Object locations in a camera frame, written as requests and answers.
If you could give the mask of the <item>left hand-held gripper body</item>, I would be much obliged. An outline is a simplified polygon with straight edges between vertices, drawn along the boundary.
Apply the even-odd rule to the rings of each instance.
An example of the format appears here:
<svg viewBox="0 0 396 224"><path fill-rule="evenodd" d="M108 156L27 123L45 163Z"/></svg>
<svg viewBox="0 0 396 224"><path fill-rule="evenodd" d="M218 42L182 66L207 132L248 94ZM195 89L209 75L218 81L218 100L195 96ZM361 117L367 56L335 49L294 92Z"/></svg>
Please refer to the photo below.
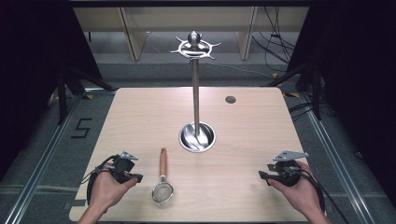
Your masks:
<svg viewBox="0 0 396 224"><path fill-rule="evenodd" d="M131 173L134 168L134 161L137 161L137 157L123 151L120 155L111 156L110 159L112 160L110 173L113 178L121 184L129 181L126 175Z"/></svg>

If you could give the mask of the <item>light wooden shelf unit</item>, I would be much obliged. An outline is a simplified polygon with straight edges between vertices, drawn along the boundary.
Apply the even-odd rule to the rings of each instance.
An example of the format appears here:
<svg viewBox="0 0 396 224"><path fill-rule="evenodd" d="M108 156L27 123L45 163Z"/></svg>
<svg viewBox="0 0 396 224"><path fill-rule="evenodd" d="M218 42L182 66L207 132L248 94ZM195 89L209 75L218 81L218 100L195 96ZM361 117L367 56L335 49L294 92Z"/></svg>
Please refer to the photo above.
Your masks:
<svg viewBox="0 0 396 224"><path fill-rule="evenodd" d="M248 58L252 35L299 32L307 7L76 7L84 32L123 32L132 60L140 58L148 32L234 32L242 60Z"/></svg>

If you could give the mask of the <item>black curtain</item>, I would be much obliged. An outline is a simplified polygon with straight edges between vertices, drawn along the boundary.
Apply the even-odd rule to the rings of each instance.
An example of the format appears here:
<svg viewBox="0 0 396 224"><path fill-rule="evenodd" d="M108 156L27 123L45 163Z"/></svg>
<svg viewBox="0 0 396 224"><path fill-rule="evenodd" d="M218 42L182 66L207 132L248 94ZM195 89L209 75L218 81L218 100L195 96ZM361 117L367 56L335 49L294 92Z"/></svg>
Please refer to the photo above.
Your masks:
<svg viewBox="0 0 396 224"><path fill-rule="evenodd" d="M307 1L289 69L318 69L332 108L396 207L396 0Z"/></svg>
<svg viewBox="0 0 396 224"><path fill-rule="evenodd" d="M0 0L0 181L65 68L102 77L68 0Z"/></svg>

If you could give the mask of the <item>person's left hand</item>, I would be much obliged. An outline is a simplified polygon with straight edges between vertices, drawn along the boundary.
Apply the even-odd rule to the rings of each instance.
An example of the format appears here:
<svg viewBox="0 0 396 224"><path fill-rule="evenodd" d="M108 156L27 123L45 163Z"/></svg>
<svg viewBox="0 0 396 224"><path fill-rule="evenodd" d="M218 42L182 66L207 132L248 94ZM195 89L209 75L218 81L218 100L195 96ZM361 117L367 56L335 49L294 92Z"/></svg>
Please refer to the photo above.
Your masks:
<svg viewBox="0 0 396 224"><path fill-rule="evenodd" d="M119 183L110 172L101 172L93 183L89 208L103 214L108 208L117 204L136 183L137 178Z"/></svg>

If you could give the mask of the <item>person's right hand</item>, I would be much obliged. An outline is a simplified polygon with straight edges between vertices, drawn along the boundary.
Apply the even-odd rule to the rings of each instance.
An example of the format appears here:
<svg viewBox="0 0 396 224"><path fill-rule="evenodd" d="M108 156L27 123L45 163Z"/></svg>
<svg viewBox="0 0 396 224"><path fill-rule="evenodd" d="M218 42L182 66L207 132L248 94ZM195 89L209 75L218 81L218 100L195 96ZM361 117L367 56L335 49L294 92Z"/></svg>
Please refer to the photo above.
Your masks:
<svg viewBox="0 0 396 224"><path fill-rule="evenodd" d="M269 183L273 188L279 190L298 212L303 214L303 211L313 208L321 210L317 192L305 178L301 177L299 182L292 187L286 187L273 179L270 179Z"/></svg>

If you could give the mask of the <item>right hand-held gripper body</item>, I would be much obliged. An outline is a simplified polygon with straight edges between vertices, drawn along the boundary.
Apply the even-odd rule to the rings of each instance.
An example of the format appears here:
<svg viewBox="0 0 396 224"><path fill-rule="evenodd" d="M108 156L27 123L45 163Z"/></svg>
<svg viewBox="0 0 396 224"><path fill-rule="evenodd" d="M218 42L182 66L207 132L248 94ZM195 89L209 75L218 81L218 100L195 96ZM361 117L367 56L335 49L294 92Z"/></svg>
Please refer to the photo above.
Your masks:
<svg viewBox="0 0 396 224"><path fill-rule="evenodd" d="M273 157L274 164L268 164L267 167L271 172L275 172L273 180L280 182L286 187L294 186L300 179L301 171L297 159L307 158L306 152L294 152L284 150L277 156Z"/></svg>

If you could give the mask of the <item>metal floor rail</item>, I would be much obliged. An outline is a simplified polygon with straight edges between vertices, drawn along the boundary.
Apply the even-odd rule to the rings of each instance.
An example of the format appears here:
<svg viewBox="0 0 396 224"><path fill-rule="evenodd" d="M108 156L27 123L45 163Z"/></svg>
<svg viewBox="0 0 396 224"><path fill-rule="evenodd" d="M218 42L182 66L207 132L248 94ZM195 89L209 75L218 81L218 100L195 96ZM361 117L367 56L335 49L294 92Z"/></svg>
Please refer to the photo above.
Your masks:
<svg viewBox="0 0 396 224"><path fill-rule="evenodd" d="M33 129L0 181L0 224L71 224L77 176L67 172L71 154L63 144L80 101L67 99L63 122L58 121L58 105L52 104Z"/></svg>
<svg viewBox="0 0 396 224"><path fill-rule="evenodd" d="M375 224L375 220L369 211L366 201L362 197L356 184L352 180L350 174L347 171L342 158L338 154L336 147L334 146L328 132L326 131L321 120L318 120L313 112L308 113L308 117L314 127L314 130L324 146L326 154L332 164L332 167L340 180L340 183L348 197L355 213L361 222L361 224Z"/></svg>

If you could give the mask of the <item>wooden-handled mesh strainer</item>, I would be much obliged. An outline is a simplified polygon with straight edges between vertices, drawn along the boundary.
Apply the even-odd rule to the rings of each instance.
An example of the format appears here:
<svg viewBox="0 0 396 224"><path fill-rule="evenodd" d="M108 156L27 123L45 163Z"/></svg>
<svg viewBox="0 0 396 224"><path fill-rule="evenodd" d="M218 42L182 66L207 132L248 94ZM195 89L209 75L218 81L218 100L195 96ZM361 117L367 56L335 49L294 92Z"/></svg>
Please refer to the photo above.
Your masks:
<svg viewBox="0 0 396 224"><path fill-rule="evenodd" d="M160 153L160 181L152 190L152 200L155 203L164 204L168 202L173 194L173 186L166 180L167 176L167 150L165 147Z"/></svg>

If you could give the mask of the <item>black metal stand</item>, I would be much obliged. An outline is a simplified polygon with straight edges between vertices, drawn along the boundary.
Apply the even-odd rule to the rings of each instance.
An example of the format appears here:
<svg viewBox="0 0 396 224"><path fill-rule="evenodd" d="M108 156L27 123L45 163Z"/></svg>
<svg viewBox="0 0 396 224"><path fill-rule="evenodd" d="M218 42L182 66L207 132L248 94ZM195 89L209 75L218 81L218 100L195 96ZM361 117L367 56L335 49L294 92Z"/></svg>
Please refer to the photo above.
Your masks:
<svg viewBox="0 0 396 224"><path fill-rule="evenodd" d="M308 60L295 68L287 71L282 77L276 78L266 87L276 87L279 84L291 79L292 77L299 75L299 79L295 88L297 91L307 91L309 87L312 88L312 100L311 104L313 106L314 115L318 120L321 120L321 115L319 111L319 96L320 96L320 70L319 63L315 60Z"/></svg>
<svg viewBox="0 0 396 224"><path fill-rule="evenodd" d="M106 84L102 79L93 77L76 67L64 66L57 75L57 91L59 98L59 124L62 124L68 114L66 102L66 90L70 90L73 95L82 95L85 92L81 80L85 79L105 91L115 91L116 88Z"/></svg>

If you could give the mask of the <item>metal utensil stand with hooks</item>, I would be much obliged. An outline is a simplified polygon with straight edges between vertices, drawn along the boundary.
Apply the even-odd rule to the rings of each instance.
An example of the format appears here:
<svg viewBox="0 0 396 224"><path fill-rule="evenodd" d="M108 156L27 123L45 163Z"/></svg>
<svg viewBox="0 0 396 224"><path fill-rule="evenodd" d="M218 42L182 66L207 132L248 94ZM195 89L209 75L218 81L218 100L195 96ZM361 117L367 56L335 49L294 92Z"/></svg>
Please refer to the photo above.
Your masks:
<svg viewBox="0 0 396 224"><path fill-rule="evenodd" d="M179 53L189 60L192 79L193 122L186 124L179 132L180 145L191 153L203 153L212 148L216 141L216 133L212 126L200 121L200 77L199 62L201 59L212 59L211 52L218 44L209 44L202 35L195 31L188 34L186 40L179 37L180 44L173 53Z"/></svg>

